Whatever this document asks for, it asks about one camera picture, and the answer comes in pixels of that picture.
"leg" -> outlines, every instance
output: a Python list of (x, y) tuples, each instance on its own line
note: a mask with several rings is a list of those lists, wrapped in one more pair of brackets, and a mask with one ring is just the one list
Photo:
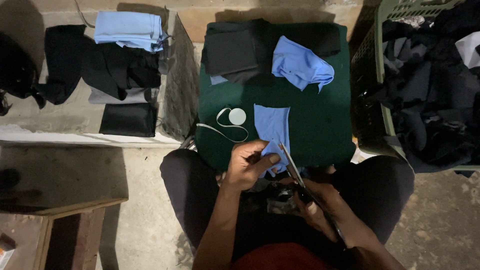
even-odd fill
[(414, 178), (413, 170), (403, 160), (376, 156), (336, 171), (332, 184), (385, 244), (413, 193)]
[(160, 171), (175, 215), (195, 254), (218, 194), (216, 171), (197, 152), (188, 149), (166, 155)]

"white fabric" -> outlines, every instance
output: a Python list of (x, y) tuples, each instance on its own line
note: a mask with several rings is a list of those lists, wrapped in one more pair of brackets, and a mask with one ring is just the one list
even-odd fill
[(480, 55), (475, 47), (480, 45), (480, 32), (474, 32), (455, 42), (456, 49), (462, 57), (463, 63), (470, 69), (480, 66)]
[(139, 12), (100, 11), (96, 17), (93, 38), (97, 44), (116, 42), (119, 46), (159, 51), (162, 19), (158, 15)]
[(234, 141), (234, 140), (231, 140), (230, 138), (228, 138), (227, 136), (225, 136), (225, 134), (221, 133), (221, 132), (218, 131), (217, 129), (215, 129), (215, 128), (207, 125), (207, 124), (198, 123), (197, 126), (202, 126), (202, 127), (206, 127), (206, 128), (211, 129), (211, 130), (214, 130), (214, 131), (220, 133), (221, 135), (223, 135), (223, 137), (227, 138), (228, 140), (230, 140), (230, 141), (232, 141), (232, 142), (234, 142), (234, 143), (242, 143), (242, 142), (244, 142), (244, 141), (248, 138), (248, 131), (247, 131), (247, 129), (245, 129), (244, 127), (239, 126), (239, 125), (222, 125), (222, 124), (220, 124), (220, 122), (218, 122), (218, 118), (219, 118), (220, 115), (222, 115), (222, 113), (223, 113), (224, 111), (226, 111), (226, 110), (232, 111), (232, 109), (230, 109), (230, 108), (224, 108), (223, 110), (221, 110), (221, 111), (216, 115), (216, 122), (217, 122), (217, 124), (219, 124), (219, 125), (221, 125), (221, 126), (223, 126), (223, 127), (239, 127), (239, 128), (241, 128), (241, 129), (243, 129), (243, 130), (247, 133), (247, 136), (245, 137), (245, 139), (243, 139), (243, 140), (241, 140), (241, 141)]

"person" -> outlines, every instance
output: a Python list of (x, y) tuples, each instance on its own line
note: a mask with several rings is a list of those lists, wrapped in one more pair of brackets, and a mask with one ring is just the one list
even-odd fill
[(313, 203), (305, 205), (298, 194), (294, 200), (303, 217), (239, 214), (241, 192), (280, 160), (277, 154), (255, 164), (246, 160), (267, 144), (236, 144), (220, 187), (217, 171), (197, 152), (177, 149), (164, 157), (161, 176), (195, 255), (193, 270), (405, 269), (384, 244), (413, 193), (414, 173), (406, 162), (376, 156), (335, 171), (329, 184), (304, 179), (338, 223), (344, 249), (322, 210)]

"red shirt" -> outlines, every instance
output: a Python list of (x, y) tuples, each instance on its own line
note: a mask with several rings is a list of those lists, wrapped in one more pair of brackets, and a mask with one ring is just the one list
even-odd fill
[(232, 270), (331, 270), (310, 250), (296, 243), (264, 245), (242, 256)]

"scissor blade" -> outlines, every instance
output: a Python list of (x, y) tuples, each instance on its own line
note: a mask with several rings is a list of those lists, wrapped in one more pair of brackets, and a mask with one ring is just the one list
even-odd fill
[(295, 178), (295, 180), (297, 180), (300, 186), (305, 187), (305, 183), (303, 182), (303, 179), (300, 177), (300, 173), (297, 170), (297, 166), (295, 166), (295, 163), (293, 162), (292, 157), (290, 156), (290, 153), (288, 152), (287, 148), (282, 142), (280, 142), (280, 144), (282, 145), (283, 152), (285, 153), (285, 156), (287, 157), (287, 160), (288, 160), (288, 164), (290, 165), (290, 166), (287, 166), (288, 172), (290, 174), (293, 174), (292, 177)]

